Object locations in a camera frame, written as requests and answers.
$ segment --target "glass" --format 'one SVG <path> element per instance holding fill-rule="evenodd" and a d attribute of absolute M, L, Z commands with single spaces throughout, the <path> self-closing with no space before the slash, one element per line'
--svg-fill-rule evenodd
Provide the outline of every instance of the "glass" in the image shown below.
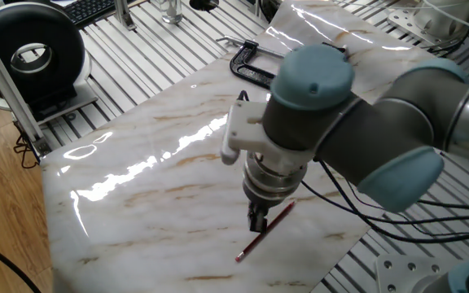
<path fill-rule="evenodd" d="M 176 24 L 182 20 L 181 0 L 158 0 L 162 20 L 168 24 Z"/>

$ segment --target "slotted metal rail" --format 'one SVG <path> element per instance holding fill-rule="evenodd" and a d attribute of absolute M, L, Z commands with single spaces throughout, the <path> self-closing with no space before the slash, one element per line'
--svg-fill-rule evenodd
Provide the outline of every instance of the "slotted metal rail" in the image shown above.
<path fill-rule="evenodd" d="M 392 37 L 414 46 L 427 46 L 387 22 L 389 11 L 385 7 L 402 6 L 403 0 L 349 2 L 352 4 L 340 5 Z M 221 8 L 211 14 L 193 11 L 183 4 L 184 20 L 178 26 L 168 26 L 160 21 L 157 7 L 145 2 L 131 8 L 137 25 L 132 32 L 119 29 L 120 24 L 114 17 L 81 30 L 93 62 L 88 82 L 99 100 L 44 125 L 43 131 L 52 147 L 67 145 L 87 135 L 221 57 L 228 49 L 215 42 L 215 38 L 232 35 L 246 39 L 261 33 L 267 24 L 251 11 L 255 11 L 255 7 L 243 0 L 222 0 Z M 469 73 L 469 37 L 450 58 Z M 469 204 L 469 163 L 446 156 L 445 171 L 423 198 Z M 411 220 L 457 215 L 467 216 L 469 211 L 415 204 L 405 213 Z M 402 220 L 394 215 L 384 217 Z M 409 225 L 378 225 L 394 234 L 429 238 Z M 428 224 L 422 229 L 434 234 L 469 232 L 469 221 Z M 378 292 L 374 263 L 381 254 L 469 260 L 469 240 L 449 244 L 410 244 L 371 230 L 327 276 L 320 276 L 321 281 L 313 292 Z"/>
<path fill-rule="evenodd" d="M 160 91 L 227 53 L 224 35 L 253 38 L 267 23 L 249 11 L 249 4 L 222 0 L 217 9 L 195 11 L 182 4 L 184 19 L 165 24 L 155 3 L 130 8 L 137 28 L 122 29 L 110 16 L 81 30 L 91 61 L 88 83 L 99 100 L 42 125 L 55 149 L 87 135 Z M 35 59 L 33 52 L 25 59 Z"/>

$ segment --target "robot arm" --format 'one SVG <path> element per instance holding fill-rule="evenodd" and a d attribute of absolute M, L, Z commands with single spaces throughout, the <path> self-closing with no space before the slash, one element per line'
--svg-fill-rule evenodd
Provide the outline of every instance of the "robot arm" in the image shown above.
<path fill-rule="evenodd" d="M 432 59 L 399 77 L 370 105 L 351 92 L 352 66 L 337 49 L 304 46 L 286 56 L 268 103 L 230 109 L 221 157 L 248 151 L 243 190 L 250 229 L 326 161 L 390 212 L 416 202 L 443 169 L 433 147 L 469 159 L 469 85 L 457 65 Z"/>

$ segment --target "marble slab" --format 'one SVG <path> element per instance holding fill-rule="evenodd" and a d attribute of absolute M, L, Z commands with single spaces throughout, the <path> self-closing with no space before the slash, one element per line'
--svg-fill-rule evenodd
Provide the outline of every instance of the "marble slab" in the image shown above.
<path fill-rule="evenodd" d="M 369 102 L 432 57 L 325 1 L 285 2 L 256 41 L 283 53 L 320 42 L 348 46 L 353 90 Z M 44 158 L 51 258 L 67 291 L 309 292 L 368 230 L 301 186 L 289 199 L 298 202 L 291 214 L 235 263 L 255 234 L 243 161 L 221 163 L 221 136 L 240 90 L 260 102 L 269 93 L 232 75 L 233 56 Z M 263 56 L 255 65 L 277 72 L 279 60 Z M 316 164 L 305 180 L 343 203 Z"/>

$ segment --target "red pencil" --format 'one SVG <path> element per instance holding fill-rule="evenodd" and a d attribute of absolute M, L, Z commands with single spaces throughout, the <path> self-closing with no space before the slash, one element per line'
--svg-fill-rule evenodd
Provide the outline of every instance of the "red pencil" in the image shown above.
<path fill-rule="evenodd" d="M 249 245 L 247 245 L 247 247 L 245 247 L 245 249 L 242 250 L 242 252 L 240 252 L 240 254 L 238 256 L 236 256 L 236 258 L 234 260 L 236 260 L 236 262 L 240 262 L 242 261 L 242 259 L 247 255 L 249 254 L 249 252 L 251 252 L 251 250 L 256 246 L 258 245 L 258 243 L 263 240 L 265 238 L 265 236 L 272 230 L 274 229 L 274 227 L 281 221 L 283 220 L 283 218 L 292 210 L 292 207 L 294 207 L 294 205 L 296 204 L 295 201 L 291 202 L 290 204 L 288 204 L 282 212 L 280 212 L 276 218 L 270 222 L 270 224 L 267 226 L 267 233 L 261 233 L 259 234 L 258 236 L 256 236 L 256 238 L 254 238 L 254 240 L 251 241 L 251 243 L 249 243 Z"/>

